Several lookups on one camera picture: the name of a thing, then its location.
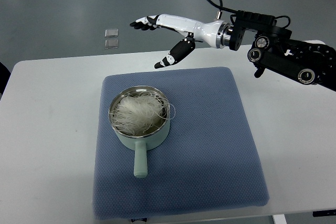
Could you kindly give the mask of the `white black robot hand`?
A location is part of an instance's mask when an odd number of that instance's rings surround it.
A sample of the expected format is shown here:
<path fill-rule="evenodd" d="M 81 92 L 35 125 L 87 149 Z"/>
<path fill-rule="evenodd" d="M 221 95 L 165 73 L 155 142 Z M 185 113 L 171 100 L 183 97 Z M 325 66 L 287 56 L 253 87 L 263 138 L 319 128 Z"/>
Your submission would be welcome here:
<path fill-rule="evenodd" d="M 223 20 L 203 23 L 185 17 L 161 14 L 139 18 L 130 23 L 130 26 L 140 30 L 165 28 L 183 36 L 183 39 L 161 61 L 154 65 L 155 69 L 159 69 L 181 62 L 195 49 L 196 42 L 205 42 L 216 49 L 225 47 L 225 36 L 231 24 Z"/>

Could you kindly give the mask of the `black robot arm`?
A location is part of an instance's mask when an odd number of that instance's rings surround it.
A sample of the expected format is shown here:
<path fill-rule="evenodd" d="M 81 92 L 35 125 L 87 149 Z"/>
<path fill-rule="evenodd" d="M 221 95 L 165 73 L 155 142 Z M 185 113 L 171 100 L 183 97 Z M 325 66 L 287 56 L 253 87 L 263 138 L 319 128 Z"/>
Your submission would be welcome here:
<path fill-rule="evenodd" d="M 291 39 L 286 26 L 278 27 L 271 15 L 232 10 L 232 24 L 225 28 L 222 45 L 238 50 L 245 31 L 254 31 L 255 40 L 247 53 L 256 67 L 255 78 L 266 69 L 304 85 L 319 84 L 335 90 L 335 49 Z"/>

